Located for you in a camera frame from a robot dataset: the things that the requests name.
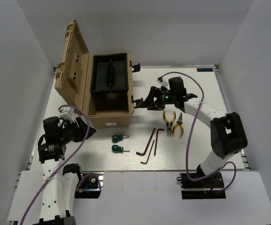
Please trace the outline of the yellow black pliers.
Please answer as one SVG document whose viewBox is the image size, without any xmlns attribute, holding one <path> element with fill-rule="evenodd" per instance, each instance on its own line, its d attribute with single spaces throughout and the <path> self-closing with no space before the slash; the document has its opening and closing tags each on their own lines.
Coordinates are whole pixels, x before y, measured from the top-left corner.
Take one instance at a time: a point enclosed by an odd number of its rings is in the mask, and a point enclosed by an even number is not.
<svg viewBox="0 0 271 225">
<path fill-rule="evenodd" d="M 183 128 L 183 114 L 182 113 L 180 113 L 180 115 L 179 115 L 179 117 L 178 117 L 178 119 L 176 121 L 176 124 L 173 127 L 173 130 L 172 130 L 172 136 L 173 137 L 175 137 L 177 128 L 180 128 L 179 138 L 181 139 L 183 137 L 183 133 L 184 133 L 184 128 Z"/>
<path fill-rule="evenodd" d="M 167 116 L 166 116 L 166 112 L 164 111 L 163 112 L 163 119 L 164 119 L 164 122 L 165 122 L 166 127 L 167 127 L 167 136 L 171 137 L 172 136 L 172 127 L 173 127 L 173 124 L 174 124 L 174 122 L 176 120 L 176 112 L 173 111 L 173 119 L 171 121 L 169 121 Z"/>
</svg>

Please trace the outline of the tan plastic toolbox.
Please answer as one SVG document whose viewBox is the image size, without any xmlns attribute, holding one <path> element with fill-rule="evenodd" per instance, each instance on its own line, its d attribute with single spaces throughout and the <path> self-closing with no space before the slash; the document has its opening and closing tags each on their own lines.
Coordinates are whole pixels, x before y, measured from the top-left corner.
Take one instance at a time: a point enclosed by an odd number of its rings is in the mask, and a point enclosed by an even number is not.
<svg viewBox="0 0 271 225">
<path fill-rule="evenodd" d="M 61 61 L 58 64 L 55 90 L 69 105 L 82 110 L 95 128 L 126 128 L 134 113 L 133 73 L 140 64 L 132 63 L 127 52 L 128 85 L 125 93 L 92 94 L 93 56 L 115 53 L 90 54 L 76 20 L 68 24 Z"/>
</svg>

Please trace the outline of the brown hex key with bend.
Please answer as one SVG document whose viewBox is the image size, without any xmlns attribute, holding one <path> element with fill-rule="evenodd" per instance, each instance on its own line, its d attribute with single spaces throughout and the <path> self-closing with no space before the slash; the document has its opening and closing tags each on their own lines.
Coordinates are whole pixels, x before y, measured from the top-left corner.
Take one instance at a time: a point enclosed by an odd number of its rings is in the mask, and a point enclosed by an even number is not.
<svg viewBox="0 0 271 225">
<path fill-rule="evenodd" d="M 156 139 L 155 139 L 155 147 L 154 147 L 154 156 L 156 156 L 156 152 L 157 152 L 157 142 L 158 142 L 158 135 L 160 131 L 164 131 L 163 128 L 159 128 L 156 131 Z"/>
</svg>

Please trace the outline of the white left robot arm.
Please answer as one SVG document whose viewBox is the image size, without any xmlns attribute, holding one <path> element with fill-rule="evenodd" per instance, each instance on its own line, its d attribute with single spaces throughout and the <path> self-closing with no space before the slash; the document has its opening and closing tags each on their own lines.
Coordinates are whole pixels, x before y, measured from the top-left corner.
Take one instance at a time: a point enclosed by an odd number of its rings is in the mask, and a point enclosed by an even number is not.
<svg viewBox="0 0 271 225">
<path fill-rule="evenodd" d="M 81 117 L 74 121 L 57 116 L 43 121 L 44 134 L 38 141 L 38 154 L 45 187 L 42 192 L 40 225 L 74 225 L 75 190 L 84 183 L 79 164 L 66 162 L 66 145 L 90 138 L 96 130 Z"/>
</svg>

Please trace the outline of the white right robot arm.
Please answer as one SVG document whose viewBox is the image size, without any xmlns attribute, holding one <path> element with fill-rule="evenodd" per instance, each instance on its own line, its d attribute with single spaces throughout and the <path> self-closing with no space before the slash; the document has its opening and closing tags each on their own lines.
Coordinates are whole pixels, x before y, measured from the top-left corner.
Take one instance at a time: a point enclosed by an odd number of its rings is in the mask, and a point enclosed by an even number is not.
<svg viewBox="0 0 271 225">
<path fill-rule="evenodd" d="M 188 93 L 181 77 L 170 78 L 169 88 L 161 86 L 151 87 L 146 99 L 135 100 L 135 108 L 148 110 L 164 110 L 166 105 L 174 105 L 183 113 L 194 117 L 210 129 L 211 152 L 198 165 L 194 176 L 187 177 L 192 182 L 198 182 L 203 187 L 209 186 L 218 174 L 230 163 L 230 158 L 248 145 L 242 120 L 238 113 L 224 113 L 207 105 L 197 95 Z"/>
</svg>

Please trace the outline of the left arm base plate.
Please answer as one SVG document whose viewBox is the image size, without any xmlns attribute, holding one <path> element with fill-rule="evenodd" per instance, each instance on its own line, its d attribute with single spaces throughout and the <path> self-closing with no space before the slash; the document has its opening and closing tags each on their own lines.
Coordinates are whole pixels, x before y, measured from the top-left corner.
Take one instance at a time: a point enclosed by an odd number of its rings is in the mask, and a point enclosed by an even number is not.
<svg viewBox="0 0 271 225">
<path fill-rule="evenodd" d="M 83 172 L 83 182 L 75 191 L 75 199 L 98 199 L 103 187 L 103 172 Z"/>
</svg>

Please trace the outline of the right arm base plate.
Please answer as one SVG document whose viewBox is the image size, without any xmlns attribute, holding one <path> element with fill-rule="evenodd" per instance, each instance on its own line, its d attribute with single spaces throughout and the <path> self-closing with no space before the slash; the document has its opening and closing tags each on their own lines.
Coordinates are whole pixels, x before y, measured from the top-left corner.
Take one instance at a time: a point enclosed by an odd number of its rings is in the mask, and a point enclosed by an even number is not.
<svg viewBox="0 0 271 225">
<path fill-rule="evenodd" d="M 183 200 L 226 199 L 225 187 L 221 173 L 206 180 L 191 181 L 186 173 L 181 173 L 176 181 L 181 185 Z"/>
</svg>

